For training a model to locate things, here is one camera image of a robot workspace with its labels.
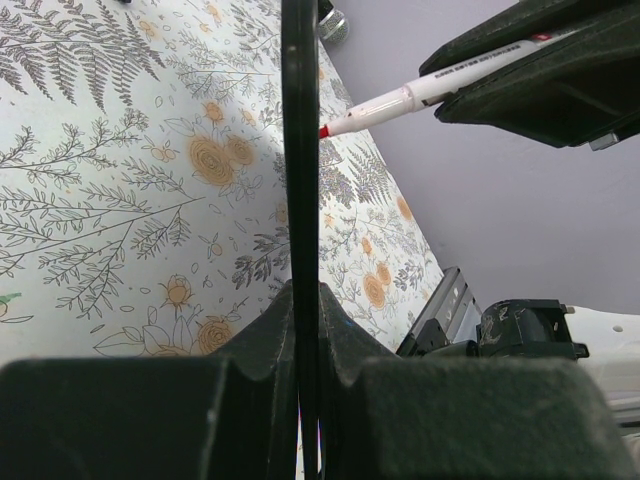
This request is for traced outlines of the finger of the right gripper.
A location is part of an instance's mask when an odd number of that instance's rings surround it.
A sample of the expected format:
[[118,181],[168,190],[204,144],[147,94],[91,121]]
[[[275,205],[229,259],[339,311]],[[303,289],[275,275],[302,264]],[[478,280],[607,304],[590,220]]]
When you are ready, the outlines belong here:
[[419,76],[535,34],[568,27],[622,7],[638,5],[638,1],[630,0],[519,1],[442,45],[420,65]]
[[639,133],[639,22],[584,27],[464,88],[435,116],[555,148],[630,139]]

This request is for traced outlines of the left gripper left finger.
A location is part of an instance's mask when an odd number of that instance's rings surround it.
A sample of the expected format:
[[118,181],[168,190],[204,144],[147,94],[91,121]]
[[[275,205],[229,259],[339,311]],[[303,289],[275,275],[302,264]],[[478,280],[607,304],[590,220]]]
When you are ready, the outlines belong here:
[[1,371],[5,479],[291,479],[293,289],[203,357],[21,360]]

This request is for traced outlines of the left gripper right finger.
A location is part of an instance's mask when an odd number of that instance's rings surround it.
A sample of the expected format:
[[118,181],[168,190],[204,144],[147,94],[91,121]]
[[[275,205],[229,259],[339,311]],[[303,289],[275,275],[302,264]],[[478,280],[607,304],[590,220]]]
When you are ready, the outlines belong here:
[[319,288],[326,479],[634,479],[605,399],[568,360],[401,358]]

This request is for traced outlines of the red whiteboard marker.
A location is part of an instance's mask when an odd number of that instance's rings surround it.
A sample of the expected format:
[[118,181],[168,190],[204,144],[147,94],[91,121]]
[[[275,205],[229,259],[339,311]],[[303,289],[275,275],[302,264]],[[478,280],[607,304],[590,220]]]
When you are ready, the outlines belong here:
[[350,108],[319,129],[321,139],[367,130],[415,113],[445,99],[498,70],[519,61],[576,31],[537,34],[412,80],[398,89]]

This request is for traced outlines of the small whiteboard black frame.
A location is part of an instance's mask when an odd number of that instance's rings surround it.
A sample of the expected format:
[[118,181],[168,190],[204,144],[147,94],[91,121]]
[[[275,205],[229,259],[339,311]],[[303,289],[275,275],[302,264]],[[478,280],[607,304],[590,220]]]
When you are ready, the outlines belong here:
[[304,475],[318,477],[317,3],[281,3],[284,156]]

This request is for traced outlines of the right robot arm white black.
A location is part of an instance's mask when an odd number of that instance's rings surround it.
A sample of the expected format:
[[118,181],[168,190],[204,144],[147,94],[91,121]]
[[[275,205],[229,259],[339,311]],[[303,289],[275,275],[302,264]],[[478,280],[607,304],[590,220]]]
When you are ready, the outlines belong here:
[[[420,69],[423,100],[446,124],[491,126],[554,148],[599,152],[639,133],[639,5],[635,1],[523,1],[441,47]],[[488,307],[472,340],[479,357],[580,362],[619,428],[639,430],[639,346],[575,340],[557,300]]]

